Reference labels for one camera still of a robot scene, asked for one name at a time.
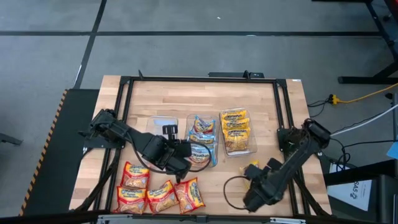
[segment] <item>small black object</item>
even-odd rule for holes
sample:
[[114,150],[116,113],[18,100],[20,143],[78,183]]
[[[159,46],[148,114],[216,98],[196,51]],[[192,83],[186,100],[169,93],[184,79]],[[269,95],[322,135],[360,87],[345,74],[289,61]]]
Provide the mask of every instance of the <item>small black object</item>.
[[389,21],[390,19],[391,19],[391,16],[390,16],[390,15],[383,16],[383,21],[384,21],[384,22],[387,22],[387,21]]
[[174,140],[178,133],[178,126],[175,124],[163,125],[162,129],[163,134],[167,134],[169,136],[169,140]]
[[386,93],[386,94],[385,94],[385,97],[386,97],[387,99],[389,99],[389,100],[392,100],[393,95],[392,95],[392,93]]

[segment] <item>black floor stripe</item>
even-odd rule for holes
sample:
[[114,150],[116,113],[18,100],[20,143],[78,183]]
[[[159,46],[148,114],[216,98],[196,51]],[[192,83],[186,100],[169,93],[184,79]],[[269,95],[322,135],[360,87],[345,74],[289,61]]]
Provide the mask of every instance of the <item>black floor stripe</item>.
[[91,31],[0,31],[0,36],[87,36]]
[[102,0],[101,5],[99,6],[97,17],[94,22],[93,30],[91,31],[90,38],[88,39],[88,43],[86,46],[85,53],[83,55],[83,59],[81,60],[80,68],[76,76],[75,84],[73,85],[74,89],[79,89],[81,86],[81,82],[83,81],[83,77],[86,72],[86,67],[88,64],[88,59],[90,58],[91,50],[93,50],[95,36],[100,27],[100,23],[102,20],[102,15],[104,14],[105,6],[107,0]]
[[99,31],[96,36],[302,36],[302,37],[379,37],[378,31],[290,32],[290,31]]

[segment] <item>wooden table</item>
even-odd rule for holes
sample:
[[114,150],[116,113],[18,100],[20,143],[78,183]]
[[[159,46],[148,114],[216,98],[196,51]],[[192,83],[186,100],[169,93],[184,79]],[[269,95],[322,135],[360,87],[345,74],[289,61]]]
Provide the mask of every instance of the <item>wooden table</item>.
[[[118,92],[120,76],[104,76],[95,108],[94,115],[100,109],[113,108]],[[307,103],[300,80],[287,80],[290,104],[295,126],[300,127],[308,118]],[[125,95],[122,97],[119,118],[122,116]],[[282,111],[285,126],[287,117],[283,104],[283,94],[280,90]],[[248,156],[226,157],[221,142],[218,150],[218,164],[199,173],[188,173],[184,180],[198,177],[198,185],[206,207],[195,210],[194,214],[208,215],[256,215],[256,216],[291,216],[289,193],[285,192],[284,199],[273,206],[263,206],[256,213],[245,210],[235,210],[228,206],[223,197],[224,182],[235,175],[240,175],[239,168],[248,165],[252,160],[259,159],[260,166],[274,157],[283,162],[283,155],[279,151],[276,129],[279,127],[275,108],[274,91],[271,84],[260,83],[210,83],[210,82],[142,82],[135,81],[132,100],[130,103],[127,124],[144,132],[147,120],[151,116],[163,115],[178,118],[178,137],[183,138],[186,118],[190,114],[208,114],[218,116],[226,108],[245,107],[249,110],[253,133],[256,135],[258,151]],[[80,164],[74,193],[70,202],[70,209],[79,206],[98,183],[103,161],[104,149],[94,149],[87,154]],[[124,163],[126,161],[138,164],[132,146],[126,143],[119,162],[116,185],[120,184]],[[328,196],[319,160],[312,156],[304,165],[305,183],[315,200],[324,210],[331,213]],[[149,189],[159,188],[166,180],[175,183],[174,176],[151,172]],[[100,208],[104,208],[108,184],[104,186]],[[243,206],[242,198],[246,189],[243,180],[236,179],[227,186],[227,196],[232,204]],[[296,187],[296,197],[299,210],[302,212],[300,191]],[[112,209],[118,206],[116,191],[114,191]],[[163,211],[168,214],[179,214],[178,206]]]

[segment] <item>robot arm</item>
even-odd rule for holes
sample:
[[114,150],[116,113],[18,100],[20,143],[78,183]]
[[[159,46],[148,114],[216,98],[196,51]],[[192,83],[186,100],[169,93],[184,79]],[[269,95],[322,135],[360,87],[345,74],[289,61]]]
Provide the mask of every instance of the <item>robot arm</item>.
[[246,169],[244,175],[251,180],[251,186],[243,202],[249,212],[282,200],[287,182],[295,177],[296,171],[312,154],[327,147],[330,132],[316,121],[307,119],[302,129],[292,128],[279,137],[280,147],[283,150],[293,149],[294,152],[284,164],[272,158],[263,170],[254,165]]
[[108,142],[128,141],[135,151],[142,154],[143,159],[160,170],[165,170],[165,172],[158,172],[175,175],[179,182],[191,168],[191,163],[184,159],[191,156],[191,144],[173,138],[173,133],[177,132],[177,126],[163,128],[169,135],[169,139],[151,133],[141,133],[117,120],[112,110],[101,110],[91,121],[90,131],[83,135],[86,139],[100,135]]

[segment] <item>yellow noodle packet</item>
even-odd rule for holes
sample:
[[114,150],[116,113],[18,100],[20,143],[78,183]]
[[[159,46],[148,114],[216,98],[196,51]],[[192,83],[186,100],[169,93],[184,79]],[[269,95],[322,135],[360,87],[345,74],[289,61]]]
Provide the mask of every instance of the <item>yellow noodle packet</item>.
[[225,148],[227,152],[245,151],[249,147],[249,137],[247,134],[238,136],[227,136],[225,138]]
[[246,117],[246,110],[236,110],[236,111],[224,111],[221,114],[221,119],[231,121],[239,120]]
[[230,129],[245,129],[249,127],[250,118],[244,118],[240,120],[223,120],[221,123],[223,125],[223,130]]
[[248,138],[250,135],[250,128],[223,130],[223,134],[225,138],[231,136],[246,136]]
[[[260,167],[259,167],[260,165],[259,165],[259,161],[258,161],[258,160],[252,161],[250,164],[253,164],[255,167],[260,168]],[[246,167],[240,167],[240,168],[239,168],[239,170],[241,171],[241,174],[242,174],[242,175],[244,175],[244,171],[246,171],[246,169],[248,168],[249,165],[247,165]],[[249,188],[250,188],[250,180],[244,179],[243,182],[244,182],[244,186],[246,187],[246,189],[249,190]]]

